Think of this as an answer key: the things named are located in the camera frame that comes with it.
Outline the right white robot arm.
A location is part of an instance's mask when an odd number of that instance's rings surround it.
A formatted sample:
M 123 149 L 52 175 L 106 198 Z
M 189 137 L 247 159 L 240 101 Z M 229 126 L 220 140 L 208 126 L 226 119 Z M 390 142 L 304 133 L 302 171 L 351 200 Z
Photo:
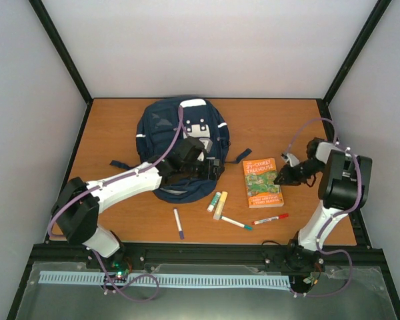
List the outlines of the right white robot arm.
M 338 143 L 314 138 L 307 144 L 307 159 L 281 154 L 285 165 L 274 184 L 314 186 L 316 174 L 322 173 L 318 187 L 319 204 L 307 224 L 289 241 L 285 263 L 290 270 L 310 269 L 319 262 L 320 250 L 335 226 L 348 214 L 364 206 L 369 192 L 373 161 L 350 154 Z

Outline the orange Treehouse book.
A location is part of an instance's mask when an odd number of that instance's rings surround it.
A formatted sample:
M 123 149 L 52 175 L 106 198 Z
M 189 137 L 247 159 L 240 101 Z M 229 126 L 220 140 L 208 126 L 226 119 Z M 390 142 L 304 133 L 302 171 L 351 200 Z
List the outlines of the orange Treehouse book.
M 274 158 L 243 161 L 243 172 L 250 209 L 284 205 L 281 187 L 274 184 L 278 174 Z

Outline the navy blue backpack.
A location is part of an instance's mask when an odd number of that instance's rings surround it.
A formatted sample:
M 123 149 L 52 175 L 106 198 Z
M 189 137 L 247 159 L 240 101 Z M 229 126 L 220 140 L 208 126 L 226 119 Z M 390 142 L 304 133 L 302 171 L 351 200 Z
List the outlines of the navy blue backpack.
M 210 101 L 182 97 L 148 106 L 135 140 L 140 160 L 156 163 L 164 174 L 155 196 L 176 204 L 213 192 L 231 144 L 227 123 Z

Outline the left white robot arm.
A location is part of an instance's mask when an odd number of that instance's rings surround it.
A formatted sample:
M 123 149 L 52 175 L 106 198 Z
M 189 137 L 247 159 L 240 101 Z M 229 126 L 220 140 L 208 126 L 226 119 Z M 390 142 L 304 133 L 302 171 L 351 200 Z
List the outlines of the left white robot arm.
M 84 182 L 69 180 L 52 208 L 52 225 L 58 225 L 71 245 L 96 251 L 110 268 L 124 264 L 125 251 L 117 237 L 98 223 L 111 206 L 140 193 L 154 191 L 182 179 L 216 181 L 224 172 L 220 159 L 208 159 L 198 138 L 182 139 L 158 157 L 112 177 Z

